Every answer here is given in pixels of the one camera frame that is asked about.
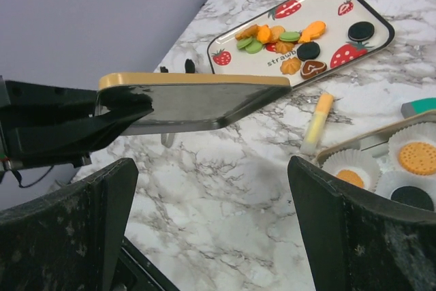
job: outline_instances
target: heart-shaped cookie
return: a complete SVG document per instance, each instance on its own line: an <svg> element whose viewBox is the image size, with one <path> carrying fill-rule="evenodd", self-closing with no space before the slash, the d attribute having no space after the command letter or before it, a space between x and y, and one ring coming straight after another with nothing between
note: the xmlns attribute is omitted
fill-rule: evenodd
<svg viewBox="0 0 436 291"><path fill-rule="evenodd" d="M301 77L308 80L327 70L327 64L322 61L305 61L301 68Z"/></svg>

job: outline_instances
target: black sandwich cookie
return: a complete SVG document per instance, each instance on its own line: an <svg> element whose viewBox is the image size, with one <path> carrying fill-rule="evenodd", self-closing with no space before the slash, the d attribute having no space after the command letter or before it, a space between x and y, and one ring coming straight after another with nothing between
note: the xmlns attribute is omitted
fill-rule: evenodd
<svg viewBox="0 0 436 291"><path fill-rule="evenodd" d="M321 53L320 45L316 42L310 41L302 44L297 49L297 57L301 61L308 61L310 59L315 59Z"/></svg>
<svg viewBox="0 0 436 291"><path fill-rule="evenodd" d="M348 29L348 38L352 41L362 42L374 35L374 25L370 22L357 22Z"/></svg>
<svg viewBox="0 0 436 291"><path fill-rule="evenodd" d="M417 187L400 187L392 193L390 199L426 211L435 210L435 206L430 196L424 190Z"/></svg>

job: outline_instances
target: red strawberry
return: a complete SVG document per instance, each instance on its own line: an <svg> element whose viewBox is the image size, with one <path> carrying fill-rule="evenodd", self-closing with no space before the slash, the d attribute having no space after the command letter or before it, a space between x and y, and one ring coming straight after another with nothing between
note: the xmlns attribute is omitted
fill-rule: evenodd
<svg viewBox="0 0 436 291"><path fill-rule="evenodd" d="M335 68L343 65L353 59L365 55L372 47L367 46L368 42L353 42L349 41L338 49L330 61L330 68Z"/></svg>
<svg viewBox="0 0 436 291"><path fill-rule="evenodd" d="M212 58L213 61L220 66L228 65L232 60L231 54L228 51L224 51L224 49L212 54Z"/></svg>
<svg viewBox="0 0 436 291"><path fill-rule="evenodd" d="M275 44L266 44L267 51L275 52Z"/></svg>
<svg viewBox="0 0 436 291"><path fill-rule="evenodd" d="M351 0L347 0L345 3L341 4L338 8L338 15L342 16L350 12L354 8L354 4Z"/></svg>
<svg viewBox="0 0 436 291"><path fill-rule="evenodd" d="M273 8L269 11L268 17L271 17L273 20L276 18L284 18L292 15L297 10L301 8L301 4L298 0L288 0L281 5L278 5L276 8Z"/></svg>

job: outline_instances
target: white tray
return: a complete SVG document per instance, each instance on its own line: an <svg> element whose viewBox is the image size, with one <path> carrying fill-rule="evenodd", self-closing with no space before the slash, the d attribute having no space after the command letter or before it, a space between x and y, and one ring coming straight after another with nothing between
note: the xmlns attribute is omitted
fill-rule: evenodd
<svg viewBox="0 0 436 291"><path fill-rule="evenodd" d="M216 37L209 44L207 50L212 72L214 74L287 76L291 86L295 88L331 74L346 65L353 64L357 60L385 48L394 39L395 32L392 25L384 20L364 0L297 0L301 6L289 16L274 18L270 15L275 10L281 10L283 8L281 6L287 4L288 1L290 0ZM350 1L352 9L345 14L339 15L340 10L343 12L345 8L350 7ZM308 80L303 80L300 72L294 75L283 75L280 70L282 61L296 57L296 49L300 46L299 44L285 55L270 52L266 47L253 55L236 48L237 40L235 35L253 24L259 26L268 25L269 27L281 25L286 31L302 31L309 24L317 20L326 23L326 32L319 39L314 40L321 48L321 53L316 61L326 63L327 70ZM375 27L374 36L363 42L363 44L367 43L367 46L372 48L368 49L368 52L364 54L354 56L353 59L338 67L331 68L330 63L333 62L332 57L335 55L335 52L351 41L347 35L349 27L360 21L371 22ZM220 65L213 58L214 54L217 53L221 54L221 60L217 60Z"/></svg>

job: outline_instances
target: cupcake liner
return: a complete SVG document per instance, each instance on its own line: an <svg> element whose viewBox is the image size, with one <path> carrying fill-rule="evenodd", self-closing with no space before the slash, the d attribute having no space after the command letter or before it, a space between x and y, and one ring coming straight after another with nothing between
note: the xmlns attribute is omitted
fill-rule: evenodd
<svg viewBox="0 0 436 291"><path fill-rule="evenodd" d="M402 147L411 142L426 142L436 147L436 124L419 123L406 127L390 137L388 141L389 158L395 170L408 172L399 162L398 156ZM436 177L436 173L425 175L426 177Z"/></svg>
<svg viewBox="0 0 436 291"><path fill-rule="evenodd" d="M421 177L409 172L392 171L383 174L375 188L375 194L390 199L395 190L400 187L417 187L425 191L436 205L436 179Z"/></svg>
<svg viewBox="0 0 436 291"><path fill-rule="evenodd" d="M374 158L355 149L347 149L331 155L324 162L322 169L333 176L342 170L352 170L363 180L363 188L371 192L374 191L381 174Z"/></svg>

